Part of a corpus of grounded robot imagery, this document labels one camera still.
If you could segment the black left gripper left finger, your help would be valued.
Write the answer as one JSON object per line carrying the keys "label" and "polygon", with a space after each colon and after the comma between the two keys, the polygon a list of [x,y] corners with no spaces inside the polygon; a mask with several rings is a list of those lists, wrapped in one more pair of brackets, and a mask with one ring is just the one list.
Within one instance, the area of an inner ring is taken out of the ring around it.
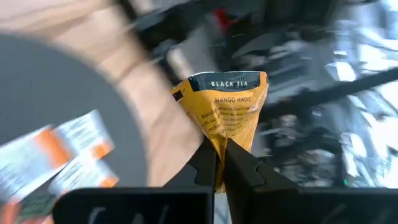
{"label": "black left gripper left finger", "polygon": [[204,186],[215,188],[217,153],[208,139],[204,139],[200,147],[172,177],[165,187]]}

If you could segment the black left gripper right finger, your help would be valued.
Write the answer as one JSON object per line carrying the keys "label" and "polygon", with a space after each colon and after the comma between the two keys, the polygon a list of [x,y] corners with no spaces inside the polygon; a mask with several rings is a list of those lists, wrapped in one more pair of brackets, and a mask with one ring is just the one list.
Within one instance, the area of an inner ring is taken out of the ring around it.
{"label": "black left gripper right finger", "polygon": [[233,224],[295,223],[289,203],[295,184],[232,140],[225,154],[224,183]]}

